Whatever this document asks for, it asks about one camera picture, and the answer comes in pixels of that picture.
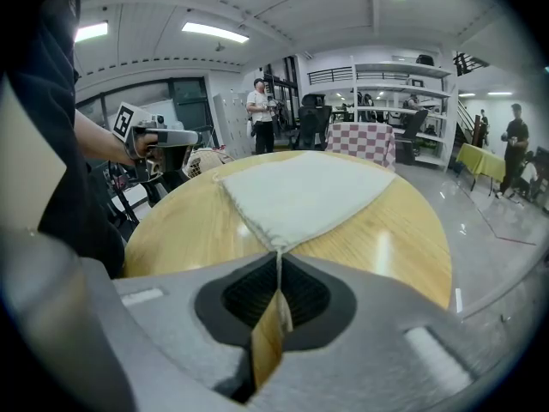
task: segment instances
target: yellow tablecloth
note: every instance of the yellow tablecloth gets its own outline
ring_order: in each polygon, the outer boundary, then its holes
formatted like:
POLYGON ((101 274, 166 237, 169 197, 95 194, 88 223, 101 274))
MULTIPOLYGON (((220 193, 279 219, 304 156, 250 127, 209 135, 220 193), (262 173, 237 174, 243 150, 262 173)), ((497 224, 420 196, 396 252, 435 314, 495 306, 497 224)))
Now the yellow tablecloth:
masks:
POLYGON ((475 178, 484 174, 500 182, 504 181, 505 160, 490 151, 464 143, 456 161, 463 162, 475 178))

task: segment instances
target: white ceiling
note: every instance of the white ceiling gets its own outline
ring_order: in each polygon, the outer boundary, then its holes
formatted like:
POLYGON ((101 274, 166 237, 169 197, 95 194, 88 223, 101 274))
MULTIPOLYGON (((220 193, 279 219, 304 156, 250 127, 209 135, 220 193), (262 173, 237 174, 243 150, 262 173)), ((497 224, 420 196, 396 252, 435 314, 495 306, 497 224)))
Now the white ceiling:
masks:
MULTIPOLYGON (((77 88, 151 69, 251 70, 273 59, 395 39, 471 43, 490 62, 498 44, 480 38, 500 23, 493 0, 81 0, 81 26, 109 22, 106 36, 75 46, 77 88), (181 32, 187 21, 243 33, 244 44, 181 32), (215 51, 219 41, 225 47, 215 51)), ((498 55, 505 61, 504 53, 498 55)))

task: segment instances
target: wooden tabletop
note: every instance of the wooden tabletop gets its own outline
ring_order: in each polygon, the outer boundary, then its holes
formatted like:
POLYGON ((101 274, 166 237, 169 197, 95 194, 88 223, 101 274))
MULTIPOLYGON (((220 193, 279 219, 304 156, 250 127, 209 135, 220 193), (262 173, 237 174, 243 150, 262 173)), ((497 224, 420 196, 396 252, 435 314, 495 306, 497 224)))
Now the wooden tabletop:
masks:
MULTIPOLYGON (((199 269, 266 252, 212 177, 215 172, 225 177, 302 153, 287 151, 247 157, 179 186, 154 206, 131 236, 126 247, 125 275, 199 269)), ((349 155, 325 154, 384 169, 349 155)), ((330 232, 298 245, 291 253, 389 276, 416 288, 444 308, 449 304, 452 269, 443 228, 423 196, 398 176, 368 207, 330 232)))

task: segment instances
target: man in white shirt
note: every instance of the man in white shirt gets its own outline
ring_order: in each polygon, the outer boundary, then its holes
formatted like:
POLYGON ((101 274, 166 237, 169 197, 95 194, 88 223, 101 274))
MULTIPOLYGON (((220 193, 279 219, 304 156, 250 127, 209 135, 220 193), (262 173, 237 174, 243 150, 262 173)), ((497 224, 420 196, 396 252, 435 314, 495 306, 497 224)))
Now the man in white shirt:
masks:
POLYGON ((265 94, 263 79, 254 81, 253 92, 248 94, 246 110, 251 114, 251 121, 256 132, 256 154, 272 153, 275 145, 273 132, 273 118, 268 107, 268 98, 265 94))

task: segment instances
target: human arm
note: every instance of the human arm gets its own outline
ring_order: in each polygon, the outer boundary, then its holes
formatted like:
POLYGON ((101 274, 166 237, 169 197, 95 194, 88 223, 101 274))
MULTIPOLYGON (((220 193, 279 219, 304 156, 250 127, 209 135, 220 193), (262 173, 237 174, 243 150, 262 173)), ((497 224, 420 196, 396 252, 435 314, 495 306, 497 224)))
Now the human arm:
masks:
POLYGON ((246 104, 246 110, 250 113, 260 113, 266 112, 268 108, 266 106, 256 106, 253 102, 248 102, 246 104))
MULTIPOLYGON (((78 146, 86 157, 134 165, 121 140, 78 110, 75 110, 75 134, 78 146)), ((158 137, 154 134, 143 136, 136 142, 137 153, 144 156, 147 153, 147 146, 157 141, 158 137)))
POLYGON ((535 169, 534 163, 530 162, 529 165, 532 165, 532 167, 530 168, 530 170, 532 171, 532 180, 534 182, 537 182, 538 181, 538 170, 535 169))
POLYGON ((524 141, 520 141, 515 143, 515 145, 511 144, 513 148, 528 148, 528 139, 524 141))
POLYGON ((515 142, 514 145, 511 144, 511 146, 515 148, 528 148, 528 139, 530 138, 530 135, 528 134, 528 127, 526 126, 526 124, 522 124, 522 128, 517 134, 518 136, 516 140, 518 142, 515 142))

